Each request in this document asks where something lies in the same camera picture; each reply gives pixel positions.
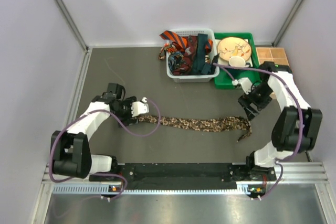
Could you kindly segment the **brown floral tie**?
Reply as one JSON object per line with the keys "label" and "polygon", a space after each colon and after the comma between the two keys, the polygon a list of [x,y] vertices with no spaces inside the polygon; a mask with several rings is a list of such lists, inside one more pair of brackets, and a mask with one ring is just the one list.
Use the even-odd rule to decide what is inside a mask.
{"label": "brown floral tie", "polygon": [[163,126],[174,127],[184,130],[193,130],[200,132],[224,132],[242,130],[245,131],[237,142],[244,140],[252,135],[251,123],[242,116],[227,116],[217,119],[185,119],[158,115],[140,115],[137,117],[139,123],[150,123]]}

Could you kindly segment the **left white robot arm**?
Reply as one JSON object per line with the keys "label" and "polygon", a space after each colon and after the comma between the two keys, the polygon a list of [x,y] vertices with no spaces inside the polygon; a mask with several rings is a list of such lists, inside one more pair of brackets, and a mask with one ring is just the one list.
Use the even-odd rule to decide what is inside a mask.
{"label": "left white robot arm", "polygon": [[125,97],[125,87],[109,83],[107,90],[95,96],[84,113],[64,130],[51,136],[49,175],[86,178],[101,173],[114,180],[119,168],[112,156],[92,154],[89,141],[99,126],[114,114],[124,125],[135,123],[135,96]]}

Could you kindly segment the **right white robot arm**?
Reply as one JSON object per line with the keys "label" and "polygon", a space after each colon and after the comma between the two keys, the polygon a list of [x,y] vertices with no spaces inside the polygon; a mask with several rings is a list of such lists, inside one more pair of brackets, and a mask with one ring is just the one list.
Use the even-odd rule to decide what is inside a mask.
{"label": "right white robot arm", "polygon": [[313,109],[300,94],[289,66],[265,61],[257,71],[261,80],[258,85],[248,78],[233,82],[244,92],[238,99],[239,104],[251,121],[271,102],[274,94],[280,116],[270,142],[246,158],[245,174],[252,180],[269,173],[277,161],[312,150],[322,121],[321,110]]}

